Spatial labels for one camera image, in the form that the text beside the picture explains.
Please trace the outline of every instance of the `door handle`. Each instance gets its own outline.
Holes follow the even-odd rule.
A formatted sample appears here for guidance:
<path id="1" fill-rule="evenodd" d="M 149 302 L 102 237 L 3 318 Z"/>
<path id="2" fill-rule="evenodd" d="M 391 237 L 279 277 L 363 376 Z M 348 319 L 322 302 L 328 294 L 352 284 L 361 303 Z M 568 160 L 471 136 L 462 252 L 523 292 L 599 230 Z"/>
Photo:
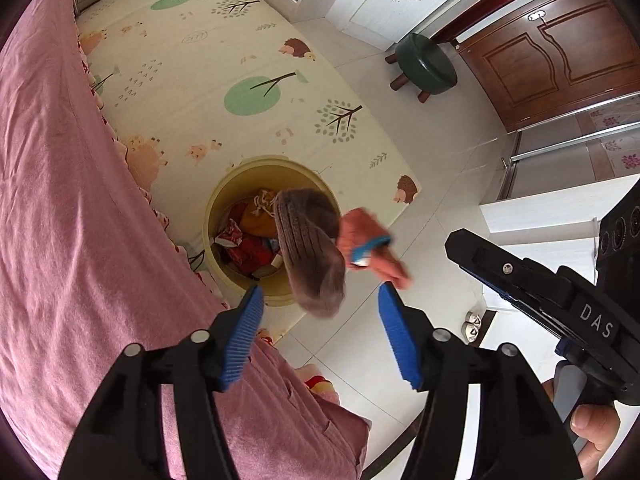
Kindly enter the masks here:
<path id="1" fill-rule="evenodd" d="M 542 9 L 537 10 L 536 12 L 532 12 L 529 16 L 527 16 L 527 19 L 530 22 L 534 22 L 535 20 L 538 20 L 540 18 L 544 18 L 546 16 L 546 12 Z"/>

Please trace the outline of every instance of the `metal screw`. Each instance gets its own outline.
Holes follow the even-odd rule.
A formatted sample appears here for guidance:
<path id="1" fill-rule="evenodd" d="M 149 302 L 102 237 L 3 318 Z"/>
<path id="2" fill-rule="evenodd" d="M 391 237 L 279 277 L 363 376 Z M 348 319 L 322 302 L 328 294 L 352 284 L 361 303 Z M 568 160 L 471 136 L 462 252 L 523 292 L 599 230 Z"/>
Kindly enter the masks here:
<path id="1" fill-rule="evenodd" d="M 127 357 L 133 357 L 135 355 L 138 355 L 141 350 L 142 346 L 140 346 L 138 343 L 131 343 L 130 345 L 125 346 L 124 355 L 126 355 Z"/>
<path id="2" fill-rule="evenodd" d="M 507 357 L 516 357 L 516 355 L 518 355 L 518 349 L 511 343 L 505 343 L 500 347 L 500 350 L 502 350 L 502 353 Z"/>
<path id="3" fill-rule="evenodd" d="M 451 339 L 451 332 L 449 332 L 449 330 L 446 330 L 444 328 L 437 328 L 436 330 L 433 331 L 433 338 L 436 341 L 442 341 L 447 342 L 449 339 Z"/>
<path id="4" fill-rule="evenodd" d="M 204 343 L 207 339 L 209 339 L 209 332 L 206 330 L 196 330 L 191 334 L 191 340 L 194 343 Z"/>

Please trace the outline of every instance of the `orange bag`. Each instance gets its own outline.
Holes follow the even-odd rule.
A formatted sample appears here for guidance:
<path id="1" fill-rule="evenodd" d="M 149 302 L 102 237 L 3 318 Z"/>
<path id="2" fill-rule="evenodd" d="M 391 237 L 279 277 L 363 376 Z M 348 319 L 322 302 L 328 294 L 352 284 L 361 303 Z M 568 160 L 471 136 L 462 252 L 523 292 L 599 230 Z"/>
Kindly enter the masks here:
<path id="1" fill-rule="evenodd" d="M 275 214 L 273 213 L 275 199 L 276 192 L 270 189 L 258 191 L 254 196 L 253 203 L 250 203 L 242 213 L 240 230 L 243 233 L 262 238 L 278 238 Z"/>

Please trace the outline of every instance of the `drawstring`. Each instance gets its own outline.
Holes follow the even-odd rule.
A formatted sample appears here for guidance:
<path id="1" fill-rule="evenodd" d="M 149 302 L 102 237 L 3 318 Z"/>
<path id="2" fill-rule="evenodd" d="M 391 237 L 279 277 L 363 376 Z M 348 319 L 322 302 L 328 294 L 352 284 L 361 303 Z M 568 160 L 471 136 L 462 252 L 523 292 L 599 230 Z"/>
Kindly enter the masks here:
<path id="1" fill-rule="evenodd" d="M 254 205 L 255 209 L 252 211 L 252 214 L 255 216 L 260 215 L 260 210 L 263 210 L 267 215 L 272 218 L 275 218 L 275 213 L 273 212 L 273 204 L 276 202 L 276 197 L 273 197 L 271 200 L 268 200 L 266 195 L 269 193 L 266 189 L 260 190 L 260 195 L 254 196 Z"/>

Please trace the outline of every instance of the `green stool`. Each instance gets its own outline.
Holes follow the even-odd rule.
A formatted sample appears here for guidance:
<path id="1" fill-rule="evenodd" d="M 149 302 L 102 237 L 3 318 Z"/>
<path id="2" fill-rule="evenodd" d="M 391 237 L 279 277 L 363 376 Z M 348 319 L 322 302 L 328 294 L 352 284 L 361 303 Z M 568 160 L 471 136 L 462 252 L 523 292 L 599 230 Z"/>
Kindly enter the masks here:
<path id="1" fill-rule="evenodd" d="M 456 69 L 440 47 L 420 34 L 409 34 L 398 43 L 396 52 L 385 57 L 387 63 L 397 62 L 401 75 L 391 82 L 398 90 L 411 81 L 419 89 L 418 100 L 423 103 L 432 94 L 441 94 L 458 83 Z"/>

